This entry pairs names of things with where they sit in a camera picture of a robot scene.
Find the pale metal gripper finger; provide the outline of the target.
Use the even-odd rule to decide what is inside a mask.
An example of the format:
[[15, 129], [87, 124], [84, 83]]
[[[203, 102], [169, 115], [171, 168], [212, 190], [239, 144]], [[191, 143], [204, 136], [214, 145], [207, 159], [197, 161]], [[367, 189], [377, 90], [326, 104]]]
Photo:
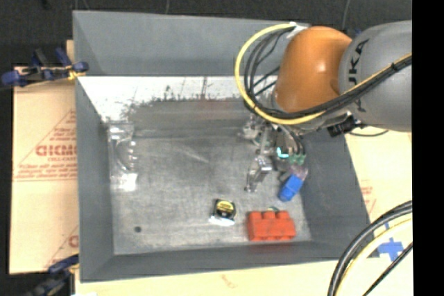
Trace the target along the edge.
[[256, 192], [257, 187], [272, 170], [273, 165], [268, 157], [263, 155], [256, 156], [248, 168], [244, 190], [249, 193]]
[[251, 142], [259, 154], [266, 154], [269, 147], [269, 126], [262, 119], [247, 120], [240, 132], [240, 137]]

